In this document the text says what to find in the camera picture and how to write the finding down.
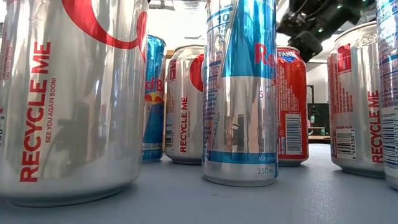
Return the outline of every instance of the can rim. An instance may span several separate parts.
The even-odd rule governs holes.
[[[178,50],[181,50],[181,49],[183,49],[183,48],[185,48],[185,47],[205,47],[203,44],[189,44],[189,45],[183,45],[183,46],[180,46],[180,47],[177,47],[175,50],[174,50],[174,52],[176,52],[176,51],[178,51]]]
[[[166,46],[166,41],[164,41],[164,39],[163,39],[163,38],[160,38],[159,36],[152,35],[152,34],[148,34],[148,36],[151,36],[151,37],[158,38],[158,39],[159,39],[159,40],[161,40],[161,41],[163,42],[163,44]]]
[[[276,49],[290,49],[290,50],[295,50],[298,53],[300,53],[300,51],[297,48],[291,47],[291,46],[277,46]]]
[[[372,25],[377,25],[377,22],[376,22],[376,21],[367,22],[367,23],[364,23],[364,24],[361,24],[361,25],[358,25],[358,26],[354,26],[354,27],[352,27],[352,28],[349,28],[348,30],[342,32],[342,33],[336,38],[335,43],[336,43],[337,40],[340,39],[342,36],[344,36],[344,35],[346,35],[346,34],[352,32],[352,31],[354,31],[354,30],[357,30],[357,29],[360,29],[360,28],[363,28],[363,27],[367,27],[367,26],[372,26]]]

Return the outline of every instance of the gray table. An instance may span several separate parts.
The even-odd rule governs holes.
[[[97,202],[19,208],[0,200],[0,223],[398,223],[398,192],[383,180],[342,173],[329,148],[311,144],[301,167],[282,167],[275,184],[259,188],[212,184],[200,166],[164,157],[143,165],[130,189]]]

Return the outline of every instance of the blue and silver can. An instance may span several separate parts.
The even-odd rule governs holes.
[[[143,163],[160,161],[163,155],[165,47],[163,39],[148,35]]]
[[[377,0],[384,173],[398,190],[398,1]]]
[[[255,187],[277,177],[274,0],[209,0],[204,176]]]

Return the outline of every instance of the aluminum can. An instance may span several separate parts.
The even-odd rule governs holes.
[[[278,153],[280,166],[308,159],[307,71],[294,47],[278,47]]]
[[[384,172],[398,190],[398,2],[376,1]]]
[[[342,33],[328,58],[331,160],[345,172],[384,177],[376,23]]]
[[[165,47],[148,35],[142,162],[159,162],[163,155]]]
[[[69,205],[115,194],[138,177],[147,10],[146,0],[8,1],[2,197]]]
[[[269,185],[278,169],[275,1],[210,0],[206,10],[204,176]]]
[[[178,47],[167,75],[165,153],[178,164],[201,164],[203,45]]]

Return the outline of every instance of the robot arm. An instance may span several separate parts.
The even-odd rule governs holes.
[[[290,36],[289,46],[299,49],[308,62],[322,51],[324,40],[345,22],[358,23],[361,11],[373,4],[374,0],[289,0],[277,32]]]

